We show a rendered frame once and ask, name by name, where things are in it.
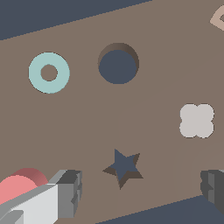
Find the brown slotted board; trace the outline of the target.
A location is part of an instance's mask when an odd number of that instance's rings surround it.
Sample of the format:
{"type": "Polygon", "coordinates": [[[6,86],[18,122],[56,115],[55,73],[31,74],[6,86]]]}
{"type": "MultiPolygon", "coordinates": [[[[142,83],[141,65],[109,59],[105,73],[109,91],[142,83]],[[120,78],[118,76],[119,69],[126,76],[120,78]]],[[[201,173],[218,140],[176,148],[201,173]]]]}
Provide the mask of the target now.
{"type": "Polygon", "coordinates": [[[56,224],[224,224],[200,173],[224,170],[224,0],[0,0],[0,180],[82,171],[56,224]],[[214,110],[181,135],[186,104],[214,110]]]}

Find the pale grey clover piece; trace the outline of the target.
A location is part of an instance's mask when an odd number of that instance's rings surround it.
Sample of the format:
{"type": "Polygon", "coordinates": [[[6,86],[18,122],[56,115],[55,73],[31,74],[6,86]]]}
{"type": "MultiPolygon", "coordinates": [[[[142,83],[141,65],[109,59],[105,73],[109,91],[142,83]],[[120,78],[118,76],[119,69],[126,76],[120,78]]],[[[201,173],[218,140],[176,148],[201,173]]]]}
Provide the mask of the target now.
{"type": "Polygon", "coordinates": [[[208,138],[214,132],[214,109],[209,104],[186,104],[179,112],[179,131],[183,137],[208,138]]]}

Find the pink cylinder piece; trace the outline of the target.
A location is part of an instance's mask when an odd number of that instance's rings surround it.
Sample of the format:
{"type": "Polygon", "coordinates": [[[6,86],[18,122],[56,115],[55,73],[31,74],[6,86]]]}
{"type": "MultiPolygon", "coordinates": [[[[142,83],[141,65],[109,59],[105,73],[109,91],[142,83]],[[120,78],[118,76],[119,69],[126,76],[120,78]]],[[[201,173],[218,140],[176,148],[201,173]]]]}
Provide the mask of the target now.
{"type": "Polygon", "coordinates": [[[41,171],[34,168],[20,169],[0,182],[0,205],[47,183],[41,171]]]}

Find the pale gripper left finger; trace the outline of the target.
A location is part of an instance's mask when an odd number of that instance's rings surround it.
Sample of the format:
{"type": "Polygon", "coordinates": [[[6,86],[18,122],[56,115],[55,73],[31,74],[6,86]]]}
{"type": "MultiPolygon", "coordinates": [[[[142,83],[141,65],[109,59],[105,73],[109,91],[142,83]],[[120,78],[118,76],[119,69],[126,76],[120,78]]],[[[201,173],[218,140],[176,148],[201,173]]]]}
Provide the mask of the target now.
{"type": "Polygon", "coordinates": [[[0,205],[0,224],[54,224],[73,218],[82,195],[82,171],[59,170],[47,184],[0,205]]]}

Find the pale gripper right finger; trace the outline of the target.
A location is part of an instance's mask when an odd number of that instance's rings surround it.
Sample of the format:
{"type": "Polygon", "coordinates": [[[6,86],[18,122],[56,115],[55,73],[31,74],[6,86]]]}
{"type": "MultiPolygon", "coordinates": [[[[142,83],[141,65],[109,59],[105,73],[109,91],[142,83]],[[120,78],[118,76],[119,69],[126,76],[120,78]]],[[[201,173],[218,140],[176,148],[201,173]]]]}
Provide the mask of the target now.
{"type": "Polygon", "coordinates": [[[200,178],[203,196],[224,214],[224,170],[202,171],[200,178]]]}

